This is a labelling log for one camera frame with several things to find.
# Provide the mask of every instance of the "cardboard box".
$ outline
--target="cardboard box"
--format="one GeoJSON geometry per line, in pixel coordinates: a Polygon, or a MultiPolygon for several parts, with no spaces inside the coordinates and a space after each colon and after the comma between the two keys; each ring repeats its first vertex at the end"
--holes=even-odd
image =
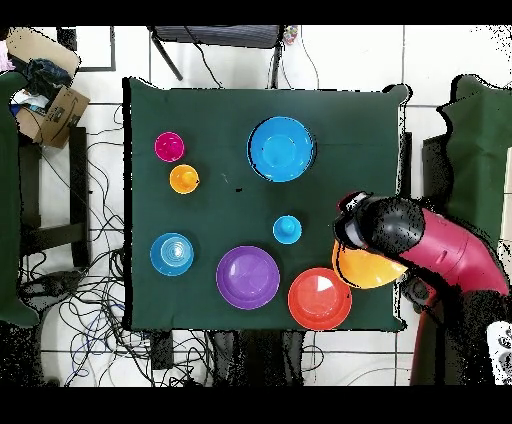
{"type": "Polygon", "coordinates": [[[36,143],[62,149],[69,138],[69,129],[75,127],[89,99],[76,90],[62,87],[45,116],[22,107],[16,114],[20,132],[36,143]]]}
{"type": "MultiPolygon", "coordinates": [[[[31,59],[48,59],[72,78],[80,65],[74,52],[32,28],[12,29],[6,42],[9,54],[26,64],[31,59]]],[[[77,125],[89,101],[76,90],[62,87],[45,116],[21,108],[16,115],[19,130],[36,143],[62,149],[69,139],[69,129],[77,125]]]]}

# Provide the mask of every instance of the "purple plate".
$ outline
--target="purple plate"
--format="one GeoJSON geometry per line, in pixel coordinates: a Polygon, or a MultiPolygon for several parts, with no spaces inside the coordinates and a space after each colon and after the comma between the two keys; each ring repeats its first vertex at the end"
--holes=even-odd
{"type": "Polygon", "coordinates": [[[239,246],[226,253],[217,266],[217,288],[228,303],[256,309],[272,300],[279,288],[279,269],[267,252],[239,246]]]}

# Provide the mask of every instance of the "small blue cup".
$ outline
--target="small blue cup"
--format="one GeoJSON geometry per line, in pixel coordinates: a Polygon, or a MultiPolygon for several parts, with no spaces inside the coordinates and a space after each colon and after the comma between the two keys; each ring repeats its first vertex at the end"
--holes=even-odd
{"type": "Polygon", "coordinates": [[[279,243],[293,244],[300,238],[302,226],[294,216],[283,215],[274,223],[272,231],[279,243]]]}

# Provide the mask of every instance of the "red plate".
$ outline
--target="red plate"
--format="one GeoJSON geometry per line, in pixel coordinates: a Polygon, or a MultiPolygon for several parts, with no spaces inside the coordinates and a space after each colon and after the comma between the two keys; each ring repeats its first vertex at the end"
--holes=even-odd
{"type": "Polygon", "coordinates": [[[345,320],[351,306],[350,287],[332,269],[304,271],[288,292],[290,313],[309,330],[332,330],[345,320]]]}

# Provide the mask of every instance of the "orange bowl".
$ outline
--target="orange bowl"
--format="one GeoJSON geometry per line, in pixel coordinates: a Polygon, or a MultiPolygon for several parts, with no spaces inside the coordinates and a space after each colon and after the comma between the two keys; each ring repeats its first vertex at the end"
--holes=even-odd
{"type": "Polygon", "coordinates": [[[384,256],[349,249],[334,241],[332,266],[340,279],[358,289],[373,289],[400,277],[407,268],[384,256]]]}
{"type": "Polygon", "coordinates": [[[180,194],[193,192],[199,185],[199,175],[190,165],[178,165],[169,176],[171,187],[180,194]]]}

